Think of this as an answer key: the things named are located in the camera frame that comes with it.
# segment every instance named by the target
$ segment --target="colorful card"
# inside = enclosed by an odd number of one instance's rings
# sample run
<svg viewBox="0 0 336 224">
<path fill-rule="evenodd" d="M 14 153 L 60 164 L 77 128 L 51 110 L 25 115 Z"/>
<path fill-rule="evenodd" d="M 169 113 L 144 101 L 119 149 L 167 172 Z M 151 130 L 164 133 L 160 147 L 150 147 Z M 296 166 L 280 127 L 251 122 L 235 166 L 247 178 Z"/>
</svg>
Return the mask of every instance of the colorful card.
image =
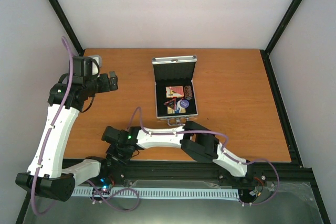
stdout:
<svg viewBox="0 0 336 224">
<path fill-rule="evenodd" d="M 180 114 L 180 113 L 185 113 L 186 110 L 185 108 L 186 107 L 183 107 L 183 101 L 185 100 L 179 100 L 177 103 L 176 103 L 176 98 L 168 101 L 168 102 L 165 102 L 164 105 L 167 106 L 167 113 L 168 114 Z"/>
<path fill-rule="evenodd" d="M 184 97 L 183 86 L 166 87 L 167 98 L 181 98 Z"/>
</svg>

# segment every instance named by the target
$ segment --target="wooden table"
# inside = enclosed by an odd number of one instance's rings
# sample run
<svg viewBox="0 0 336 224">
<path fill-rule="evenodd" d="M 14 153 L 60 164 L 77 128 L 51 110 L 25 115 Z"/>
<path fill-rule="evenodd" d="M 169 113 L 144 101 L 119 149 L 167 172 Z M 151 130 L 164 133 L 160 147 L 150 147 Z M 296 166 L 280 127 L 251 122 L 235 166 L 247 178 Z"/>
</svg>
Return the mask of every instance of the wooden table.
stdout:
<svg viewBox="0 0 336 224">
<path fill-rule="evenodd" d="M 126 128 L 138 106 L 142 108 L 146 127 L 168 127 L 155 115 L 151 58 L 197 55 L 194 85 L 198 117 L 195 121 L 212 131 L 227 134 L 230 138 L 228 149 L 240 157 L 249 160 L 265 157 L 272 162 L 290 162 L 259 50 L 86 49 L 85 56 L 90 55 L 102 57 L 102 73 L 116 72 L 119 90 L 97 94 L 92 108 L 78 116 L 70 133 L 65 157 L 105 157 L 109 144 L 103 142 L 101 136 L 106 126 Z M 138 116 L 133 125 L 139 125 Z M 182 150 L 159 147 L 141 151 L 134 159 L 192 160 Z"/>
</svg>

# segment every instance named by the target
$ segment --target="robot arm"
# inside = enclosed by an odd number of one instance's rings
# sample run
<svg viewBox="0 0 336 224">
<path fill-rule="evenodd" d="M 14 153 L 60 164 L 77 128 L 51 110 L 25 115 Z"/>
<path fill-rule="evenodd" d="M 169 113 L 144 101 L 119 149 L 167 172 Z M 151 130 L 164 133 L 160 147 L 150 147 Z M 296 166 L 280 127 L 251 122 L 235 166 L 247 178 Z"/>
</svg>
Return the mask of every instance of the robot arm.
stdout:
<svg viewBox="0 0 336 224">
<path fill-rule="evenodd" d="M 75 186 L 101 173 L 101 166 L 106 162 L 103 158 L 92 157 L 82 163 L 67 169 L 62 169 L 63 155 L 68 142 L 71 128 L 83 109 L 84 102 L 97 93 L 109 92 L 118 89 L 118 78 L 114 72 L 99 75 L 99 58 L 73 57 L 73 78 L 71 89 L 56 122 L 51 126 L 57 110 L 64 97 L 67 84 L 62 81 L 67 77 L 64 74 L 59 82 L 50 90 L 48 99 L 49 108 L 47 122 L 42 138 L 26 173 L 17 174 L 15 183 L 31 193 L 31 186 L 36 172 L 40 167 L 36 182 L 36 195 L 61 201 L 66 201 L 72 194 Z M 45 146 L 43 160 L 38 165 L 42 145 L 50 131 Z"/>
<path fill-rule="evenodd" d="M 247 165 L 239 164 L 227 156 L 225 156 L 221 147 L 222 144 L 213 134 L 176 134 L 177 132 L 190 130 L 206 130 L 201 125 L 187 121 L 185 126 L 180 126 L 172 129 L 148 129 L 140 127 L 131 127 L 129 131 L 118 131 L 112 127 L 107 127 L 102 140 L 111 144 L 107 150 L 114 160 L 120 163 L 126 163 L 136 150 L 144 150 L 152 147 L 174 147 L 180 148 L 195 161 L 202 163 L 215 163 L 220 167 L 228 170 L 234 177 L 245 177 L 247 173 Z M 226 153 L 234 159 L 245 163 L 246 160 L 237 157 L 232 152 L 226 150 Z"/>
</svg>

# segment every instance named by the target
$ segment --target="open metal case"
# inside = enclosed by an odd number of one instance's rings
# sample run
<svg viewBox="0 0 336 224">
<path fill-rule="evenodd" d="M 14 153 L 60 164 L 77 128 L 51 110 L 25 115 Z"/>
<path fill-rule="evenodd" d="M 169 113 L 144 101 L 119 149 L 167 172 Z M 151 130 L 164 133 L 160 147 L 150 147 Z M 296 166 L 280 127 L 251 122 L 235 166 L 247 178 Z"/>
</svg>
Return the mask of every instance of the open metal case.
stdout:
<svg viewBox="0 0 336 224">
<path fill-rule="evenodd" d="M 198 115 L 194 89 L 197 56 L 153 58 L 156 117 L 169 126 Z"/>
</svg>

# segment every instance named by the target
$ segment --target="case lid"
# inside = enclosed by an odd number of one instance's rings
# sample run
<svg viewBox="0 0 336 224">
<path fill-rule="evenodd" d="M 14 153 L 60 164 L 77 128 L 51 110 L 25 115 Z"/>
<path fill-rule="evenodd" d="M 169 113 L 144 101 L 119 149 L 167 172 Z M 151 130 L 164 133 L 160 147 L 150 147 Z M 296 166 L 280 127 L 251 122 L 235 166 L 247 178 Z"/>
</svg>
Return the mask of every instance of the case lid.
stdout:
<svg viewBox="0 0 336 224">
<path fill-rule="evenodd" d="M 153 58 L 155 82 L 173 79 L 193 79 L 197 56 Z"/>
</svg>

